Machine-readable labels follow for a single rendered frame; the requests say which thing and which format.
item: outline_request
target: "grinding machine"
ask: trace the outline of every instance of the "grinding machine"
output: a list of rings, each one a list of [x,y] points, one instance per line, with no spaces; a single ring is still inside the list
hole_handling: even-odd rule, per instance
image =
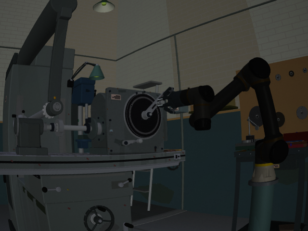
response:
[[[194,105],[190,125],[209,130],[211,118],[250,87],[256,91],[265,131],[265,138],[256,142],[251,180],[253,188],[263,189],[257,194],[253,190],[250,215],[268,222],[270,217],[262,214],[271,204],[258,201],[272,197],[278,182],[273,163],[288,155],[275,117],[268,63],[252,59],[216,96],[210,86],[170,87],[161,94],[107,88],[94,96],[94,80],[72,80],[75,50],[64,48],[76,7],[76,0],[50,0],[7,71],[0,174],[7,187],[11,231],[132,230],[132,171],[185,161],[184,150],[164,152],[167,112]],[[53,46],[45,46],[53,34]],[[90,153],[84,153],[88,142]],[[267,172],[271,176],[260,181]]]

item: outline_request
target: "wooden board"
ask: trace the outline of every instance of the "wooden board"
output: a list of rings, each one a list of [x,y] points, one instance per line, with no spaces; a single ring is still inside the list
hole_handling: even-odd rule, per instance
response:
[[[280,133],[291,133],[308,131],[308,116],[305,119],[299,119],[296,115],[298,107],[304,106],[308,109],[308,56],[296,59],[272,63],[270,66],[270,91],[273,97],[276,112],[284,115],[285,123],[279,128]],[[289,76],[289,71],[294,72],[294,76]],[[275,76],[279,74],[281,80],[277,81]],[[242,92],[240,97],[242,140],[246,140],[248,135],[248,116],[254,106],[259,106],[256,92],[250,88],[247,92]],[[261,126],[258,131],[250,125],[250,134],[255,139],[263,139],[264,128]]]

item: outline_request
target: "floor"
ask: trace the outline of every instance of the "floor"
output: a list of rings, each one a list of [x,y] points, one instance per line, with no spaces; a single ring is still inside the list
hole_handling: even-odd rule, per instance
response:
[[[131,207],[133,231],[231,231],[232,217],[196,213],[133,201]],[[0,205],[0,231],[10,231],[8,205]],[[238,218],[236,230],[248,224],[248,218]]]

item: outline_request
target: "green lamp shade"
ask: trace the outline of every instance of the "green lamp shade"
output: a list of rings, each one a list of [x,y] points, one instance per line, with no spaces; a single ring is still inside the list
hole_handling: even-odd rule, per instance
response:
[[[95,10],[96,12],[99,12],[99,13],[110,12],[114,8],[115,8],[115,6],[111,2],[108,2],[106,0],[102,0],[102,1],[100,1],[98,3],[96,3],[93,6],[93,10]]]
[[[96,65],[93,68],[93,71],[91,72],[89,79],[91,79],[91,80],[101,80],[101,79],[104,79],[104,78],[105,77],[103,75],[103,72],[102,72],[100,66]]]

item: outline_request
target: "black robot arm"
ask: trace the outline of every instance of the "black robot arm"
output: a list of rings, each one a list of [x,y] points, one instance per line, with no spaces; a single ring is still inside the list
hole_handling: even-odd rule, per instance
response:
[[[279,131],[269,78],[269,64],[261,58],[254,58],[216,96],[210,86],[177,92],[169,88],[163,96],[163,100],[167,99],[168,102],[162,106],[168,110],[169,106],[176,108],[193,105],[190,125],[195,130],[209,130],[211,118],[242,91],[248,91],[252,87],[257,95],[265,133],[265,138],[256,142],[256,164],[278,164],[286,159],[289,148]]]

